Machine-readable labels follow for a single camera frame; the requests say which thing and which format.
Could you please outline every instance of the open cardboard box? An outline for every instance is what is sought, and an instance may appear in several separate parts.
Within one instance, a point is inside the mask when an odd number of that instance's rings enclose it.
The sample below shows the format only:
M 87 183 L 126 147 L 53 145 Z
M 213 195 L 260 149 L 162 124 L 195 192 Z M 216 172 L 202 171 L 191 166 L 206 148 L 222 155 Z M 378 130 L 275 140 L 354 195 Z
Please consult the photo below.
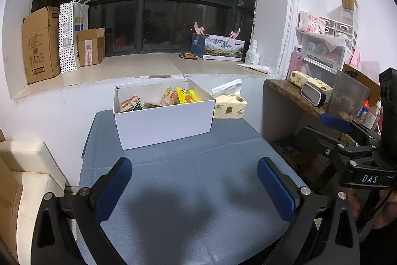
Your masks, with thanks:
M 368 97 L 368 103 L 370 107 L 375 107 L 376 102 L 380 101 L 380 86 L 368 78 L 364 73 L 352 68 L 346 63 L 343 65 L 343 72 L 347 73 L 350 77 L 356 79 L 371 90 L 370 96 Z
M 164 91 L 194 90 L 200 102 L 120 113 L 120 102 L 136 95 L 141 102 L 159 103 Z M 155 78 L 123 84 L 114 93 L 113 114 L 124 150 L 158 144 L 211 130 L 215 99 L 190 78 Z

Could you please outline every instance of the silver screw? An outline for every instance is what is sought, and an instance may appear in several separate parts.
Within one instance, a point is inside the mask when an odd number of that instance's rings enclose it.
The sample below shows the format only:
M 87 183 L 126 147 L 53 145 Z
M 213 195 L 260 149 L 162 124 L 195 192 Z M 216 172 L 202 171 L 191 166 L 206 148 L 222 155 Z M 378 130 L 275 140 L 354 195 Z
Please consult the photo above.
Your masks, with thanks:
M 345 192 L 342 192 L 342 191 L 340 191 L 340 192 L 338 193 L 338 197 L 339 197 L 340 199 L 342 199 L 342 200 L 345 200 L 345 199 L 347 198 L 346 193 L 345 193 Z
M 79 195 L 82 195 L 83 197 L 86 196 L 89 193 L 90 193 L 90 188 L 87 188 L 87 187 L 81 188 L 80 191 L 79 191 Z
M 47 192 L 45 195 L 44 195 L 44 200 L 50 200 L 52 198 L 52 193 L 51 192 Z
M 301 187 L 300 191 L 302 192 L 303 195 L 309 195 L 312 193 L 308 187 Z

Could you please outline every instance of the pink tissue pack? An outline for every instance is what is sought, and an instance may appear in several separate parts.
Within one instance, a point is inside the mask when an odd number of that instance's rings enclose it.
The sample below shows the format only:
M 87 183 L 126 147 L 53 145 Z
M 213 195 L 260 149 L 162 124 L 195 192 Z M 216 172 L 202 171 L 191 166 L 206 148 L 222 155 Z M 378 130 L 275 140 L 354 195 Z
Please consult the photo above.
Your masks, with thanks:
M 308 12 L 301 12 L 299 29 L 303 32 L 325 34 L 325 20 Z

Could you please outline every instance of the yellow snack bag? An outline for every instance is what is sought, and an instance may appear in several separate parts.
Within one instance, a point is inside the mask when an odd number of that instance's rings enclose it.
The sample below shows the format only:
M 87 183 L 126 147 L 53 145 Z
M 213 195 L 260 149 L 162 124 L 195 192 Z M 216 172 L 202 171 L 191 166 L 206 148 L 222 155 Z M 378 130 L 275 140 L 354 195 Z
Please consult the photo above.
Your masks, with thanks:
M 181 104 L 188 104 L 189 102 L 198 102 L 200 101 L 193 90 L 186 90 L 181 88 L 176 88 L 176 92 L 178 94 L 179 102 Z

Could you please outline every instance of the blue gripper pad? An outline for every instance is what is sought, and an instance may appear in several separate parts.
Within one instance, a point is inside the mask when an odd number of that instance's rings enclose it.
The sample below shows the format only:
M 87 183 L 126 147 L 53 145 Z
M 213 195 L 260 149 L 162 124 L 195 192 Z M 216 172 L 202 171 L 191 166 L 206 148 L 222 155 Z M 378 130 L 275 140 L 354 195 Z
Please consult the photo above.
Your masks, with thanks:
M 131 161 L 122 157 L 108 174 L 102 175 L 95 182 L 90 199 L 94 205 L 94 219 L 98 225 L 109 219 L 131 177 Z
M 257 169 L 259 180 L 281 219 L 293 224 L 296 219 L 295 210 L 300 203 L 298 187 L 289 176 L 279 171 L 269 157 L 260 159 Z
M 343 134 L 348 134 L 353 131 L 353 126 L 349 121 L 328 114 L 322 114 L 320 116 L 320 122 L 322 125 L 332 128 Z

